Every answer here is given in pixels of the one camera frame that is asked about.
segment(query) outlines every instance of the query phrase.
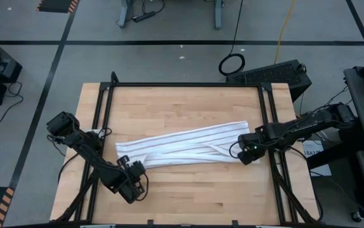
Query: wooden table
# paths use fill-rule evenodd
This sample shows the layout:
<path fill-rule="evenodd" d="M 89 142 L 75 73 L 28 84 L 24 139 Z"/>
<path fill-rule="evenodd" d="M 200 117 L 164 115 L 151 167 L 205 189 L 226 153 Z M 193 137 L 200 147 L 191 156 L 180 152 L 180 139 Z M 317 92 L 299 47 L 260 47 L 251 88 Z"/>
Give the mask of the wooden table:
<path fill-rule="evenodd" d="M 90 129 L 99 84 L 84 84 L 76 117 L 82 129 Z M 287 84 L 273 84 L 280 122 L 295 118 Z M 269 111 L 268 95 L 264 93 Z M 102 108 L 100 124 L 103 121 Z M 256 88 L 249 87 L 116 87 L 108 126 L 104 159 L 115 163 L 115 143 L 182 130 L 246 120 L 250 131 L 263 124 Z M 302 151 L 302 144 L 294 145 Z M 67 159 L 75 151 L 68 149 Z M 315 195 L 303 158 L 287 152 L 294 194 L 314 218 L 318 218 Z M 65 168 L 58 185 L 51 219 L 59 217 L 79 191 L 84 160 L 78 156 Z M 101 183 L 93 223 L 103 224 L 279 224 L 268 154 L 261 163 L 212 163 L 153 168 L 149 193 L 142 202 L 127 204 Z M 290 220 L 284 194 L 285 216 Z M 89 196 L 82 217 L 86 218 Z"/>

